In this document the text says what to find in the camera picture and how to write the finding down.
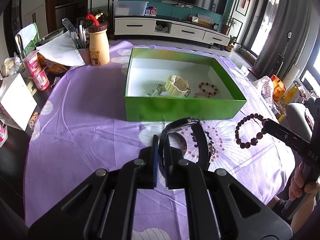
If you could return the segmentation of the right hand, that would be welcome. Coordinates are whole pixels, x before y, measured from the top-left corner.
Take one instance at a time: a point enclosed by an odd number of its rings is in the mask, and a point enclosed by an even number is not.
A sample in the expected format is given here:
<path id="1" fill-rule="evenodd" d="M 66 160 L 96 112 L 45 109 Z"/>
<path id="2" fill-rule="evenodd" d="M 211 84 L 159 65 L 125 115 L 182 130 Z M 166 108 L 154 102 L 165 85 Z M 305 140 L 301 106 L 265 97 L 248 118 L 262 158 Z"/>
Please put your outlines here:
<path id="1" fill-rule="evenodd" d="M 305 192 L 309 194 L 307 202 L 314 201 L 317 193 L 319 192 L 319 178 L 316 181 L 309 182 L 303 189 L 303 185 L 305 183 L 305 179 L 302 175 L 304 164 L 303 162 L 295 169 L 295 174 L 291 179 L 290 187 L 289 187 L 289 199 L 294 201 L 296 198 L 302 196 L 302 193 Z"/>

